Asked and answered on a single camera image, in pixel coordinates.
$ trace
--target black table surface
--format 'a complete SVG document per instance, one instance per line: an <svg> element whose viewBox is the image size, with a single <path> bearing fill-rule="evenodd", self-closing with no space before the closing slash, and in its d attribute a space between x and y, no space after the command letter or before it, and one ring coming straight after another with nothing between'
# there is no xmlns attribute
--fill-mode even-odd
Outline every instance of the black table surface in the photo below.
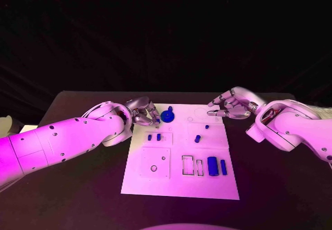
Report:
<svg viewBox="0 0 332 230"><path fill-rule="evenodd" d="M156 103L208 104L218 93L65 91L39 126L81 116L99 102L124 103L143 95ZM294 98L287 93L260 96L268 101ZM224 119L224 124L239 200L121 194L128 139L29 174L0 193L0 229L137 230L169 223L332 229L328 163L303 144L284 152L265 140L257 143L245 134L252 117Z"/></svg>

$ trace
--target shape sorting board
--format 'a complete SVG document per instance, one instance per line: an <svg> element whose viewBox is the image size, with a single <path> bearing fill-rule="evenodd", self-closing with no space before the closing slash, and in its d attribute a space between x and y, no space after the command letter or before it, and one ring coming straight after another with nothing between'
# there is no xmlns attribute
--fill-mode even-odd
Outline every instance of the shape sorting board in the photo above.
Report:
<svg viewBox="0 0 332 230"><path fill-rule="evenodd" d="M159 113L169 106L173 107L175 120L162 122L157 127L134 126L121 193L238 200L222 119L206 115L209 110L219 107L215 105L209 108L198 104L154 105ZM199 143L195 142L196 135L201 135ZM209 176L211 156L216 157L219 176ZM221 173L221 160L227 163L225 176ZM193 175L183 174L183 167L189 167L190 171L193 167Z"/></svg>

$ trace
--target screw hole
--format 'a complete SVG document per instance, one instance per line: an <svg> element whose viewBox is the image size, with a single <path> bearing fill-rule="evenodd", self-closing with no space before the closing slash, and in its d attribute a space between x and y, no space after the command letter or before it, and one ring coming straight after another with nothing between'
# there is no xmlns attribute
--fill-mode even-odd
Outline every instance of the screw hole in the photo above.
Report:
<svg viewBox="0 0 332 230"><path fill-rule="evenodd" d="M153 165L153 166L150 167L150 170L151 170L153 172L157 171L157 166Z"/></svg>

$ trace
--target dark curtain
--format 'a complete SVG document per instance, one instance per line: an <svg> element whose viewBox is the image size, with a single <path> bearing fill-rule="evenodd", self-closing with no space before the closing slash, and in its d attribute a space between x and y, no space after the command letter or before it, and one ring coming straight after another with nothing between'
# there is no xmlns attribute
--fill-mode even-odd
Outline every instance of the dark curtain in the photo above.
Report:
<svg viewBox="0 0 332 230"><path fill-rule="evenodd" d="M237 85L332 106L329 8L216 2L1 2L0 115L37 123L62 90Z"/></svg>

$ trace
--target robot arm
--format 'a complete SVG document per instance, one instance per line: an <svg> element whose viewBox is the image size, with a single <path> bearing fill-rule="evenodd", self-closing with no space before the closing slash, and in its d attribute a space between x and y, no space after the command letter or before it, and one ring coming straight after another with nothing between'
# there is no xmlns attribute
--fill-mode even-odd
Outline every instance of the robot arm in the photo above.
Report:
<svg viewBox="0 0 332 230"><path fill-rule="evenodd" d="M124 105L104 102L82 117L49 124L0 139L0 191L26 174L68 161L91 151L99 143L115 145L131 137L131 124L154 125L159 112L141 97Z"/></svg>
<svg viewBox="0 0 332 230"><path fill-rule="evenodd" d="M265 101L242 87L232 88L208 104L224 101L227 110L214 110L208 115L245 119L257 115L247 134L257 141L264 139L281 150L290 151L300 143L306 144L316 156L332 162L332 119L320 119L317 113L293 100Z"/></svg>

